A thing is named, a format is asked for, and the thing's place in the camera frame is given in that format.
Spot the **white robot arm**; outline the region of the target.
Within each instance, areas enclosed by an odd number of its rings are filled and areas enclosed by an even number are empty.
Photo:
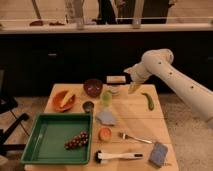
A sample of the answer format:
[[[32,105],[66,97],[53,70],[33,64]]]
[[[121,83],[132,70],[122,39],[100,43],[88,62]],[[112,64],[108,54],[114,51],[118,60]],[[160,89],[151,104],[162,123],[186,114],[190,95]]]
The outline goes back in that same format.
[[[151,75],[155,75],[213,129],[213,91],[175,69],[173,60],[170,49],[146,51],[139,63],[124,70],[131,78],[129,92],[135,92]]]

